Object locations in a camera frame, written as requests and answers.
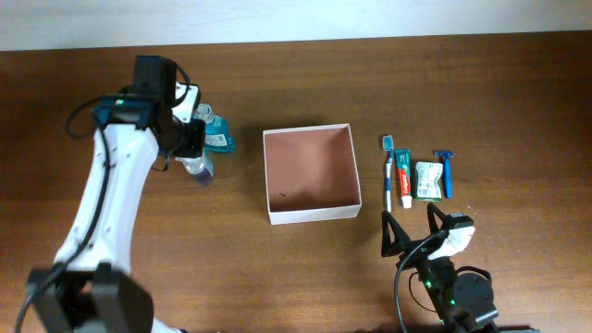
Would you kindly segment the teal mouthwash bottle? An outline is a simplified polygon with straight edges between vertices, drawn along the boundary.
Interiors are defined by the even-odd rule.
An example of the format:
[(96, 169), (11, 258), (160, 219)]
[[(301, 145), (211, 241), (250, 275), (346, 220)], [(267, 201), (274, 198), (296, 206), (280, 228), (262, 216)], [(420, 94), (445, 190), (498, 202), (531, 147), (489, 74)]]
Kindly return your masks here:
[(235, 150), (235, 142), (229, 131), (228, 122), (216, 115), (209, 104), (199, 104), (195, 116), (205, 123), (205, 148), (217, 154), (230, 154)]

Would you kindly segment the clear bottle purple liquid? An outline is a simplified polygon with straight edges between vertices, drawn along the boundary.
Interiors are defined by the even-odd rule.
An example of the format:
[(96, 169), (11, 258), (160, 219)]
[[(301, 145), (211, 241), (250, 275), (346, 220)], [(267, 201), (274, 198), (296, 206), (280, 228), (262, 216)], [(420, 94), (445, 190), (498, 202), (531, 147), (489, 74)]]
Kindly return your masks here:
[(177, 157), (187, 173), (201, 186), (208, 186), (214, 180), (214, 165), (206, 152), (200, 157)]

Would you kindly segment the red green toothpaste tube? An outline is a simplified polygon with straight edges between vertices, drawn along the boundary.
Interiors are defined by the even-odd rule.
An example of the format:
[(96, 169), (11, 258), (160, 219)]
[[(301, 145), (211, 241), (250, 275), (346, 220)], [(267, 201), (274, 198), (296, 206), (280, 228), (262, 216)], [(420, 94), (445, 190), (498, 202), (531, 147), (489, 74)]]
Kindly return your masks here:
[(397, 174), (399, 176), (400, 193), (401, 193), (401, 206), (404, 209), (410, 209), (413, 205), (413, 197), (411, 194), (411, 158), (410, 150), (397, 149), (395, 151), (395, 161), (397, 167)]

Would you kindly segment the blue white toothbrush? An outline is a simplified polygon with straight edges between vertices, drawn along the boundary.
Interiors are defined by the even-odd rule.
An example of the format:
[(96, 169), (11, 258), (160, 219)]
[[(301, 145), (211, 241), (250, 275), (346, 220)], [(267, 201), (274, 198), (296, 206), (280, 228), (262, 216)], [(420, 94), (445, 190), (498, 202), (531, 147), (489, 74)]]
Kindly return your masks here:
[(393, 139), (391, 135), (385, 135), (382, 138), (383, 150), (387, 153), (387, 159), (385, 163), (385, 208), (391, 213), (392, 212), (392, 198), (391, 198), (391, 171), (393, 163)]

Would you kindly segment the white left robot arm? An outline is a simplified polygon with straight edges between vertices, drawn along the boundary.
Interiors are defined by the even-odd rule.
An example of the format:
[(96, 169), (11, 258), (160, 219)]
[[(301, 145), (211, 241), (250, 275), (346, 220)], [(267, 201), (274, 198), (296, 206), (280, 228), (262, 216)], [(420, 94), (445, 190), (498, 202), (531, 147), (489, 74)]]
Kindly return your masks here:
[(50, 268), (30, 272), (24, 304), (48, 332), (169, 332), (152, 296), (130, 276), (130, 248), (144, 183), (158, 157), (180, 162), (199, 183), (214, 168), (196, 112), (195, 84), (173, 81), (167, 105), (155, 90), (107, 95), (96, 124), (91, 171), (78, 213)]

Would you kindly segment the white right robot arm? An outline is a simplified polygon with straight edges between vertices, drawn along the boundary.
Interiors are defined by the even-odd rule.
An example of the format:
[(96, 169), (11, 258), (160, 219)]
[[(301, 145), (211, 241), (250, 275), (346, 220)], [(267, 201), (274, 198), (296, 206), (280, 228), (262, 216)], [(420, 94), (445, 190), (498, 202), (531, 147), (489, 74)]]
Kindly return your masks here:
[(411, 269), (423, 283), (444, 332), (535, 332), (534, 327), (499, 327), (490, 273), (470, 265), (456, 267), (451, 261), (468, 247), (474, 220), (464, 213), (446, 215), (433, 203), (426, 213), (429, 235), (420, 240), (412, 240), (389, 210), (381, 213), (381, 255), (399, 258), (393, 295), (401, 331), (409, 328), (402, 315), (400, 281), (402, 272)]

